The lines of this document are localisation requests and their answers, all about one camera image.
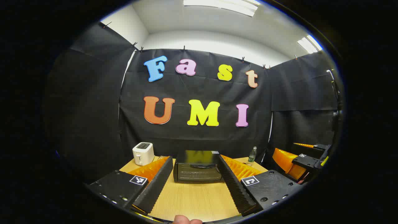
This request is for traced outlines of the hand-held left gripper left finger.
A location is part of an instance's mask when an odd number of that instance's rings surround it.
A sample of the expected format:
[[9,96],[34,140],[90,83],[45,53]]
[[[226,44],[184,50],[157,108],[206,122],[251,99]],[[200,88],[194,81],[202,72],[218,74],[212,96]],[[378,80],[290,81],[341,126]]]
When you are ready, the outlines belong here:
[[167,156],[130,172],[112,171],[87,187],[116,207],[149,214],[172,170],[173,158]]

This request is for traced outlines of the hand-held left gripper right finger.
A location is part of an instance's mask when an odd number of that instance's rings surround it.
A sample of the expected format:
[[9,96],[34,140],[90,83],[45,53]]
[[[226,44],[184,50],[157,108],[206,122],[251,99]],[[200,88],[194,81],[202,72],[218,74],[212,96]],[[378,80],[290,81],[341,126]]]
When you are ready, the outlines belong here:
[[231,167],[233,163],[238,164],[239,171],[249,168],[249,166],[223,155],[219,155],[217,167],[237,210],[243,217],[270,210],[297,194],[304,187],[275,170],[257,175],[248,174],[248,170],[246,170],[245,177],[239,178],[233,172]]

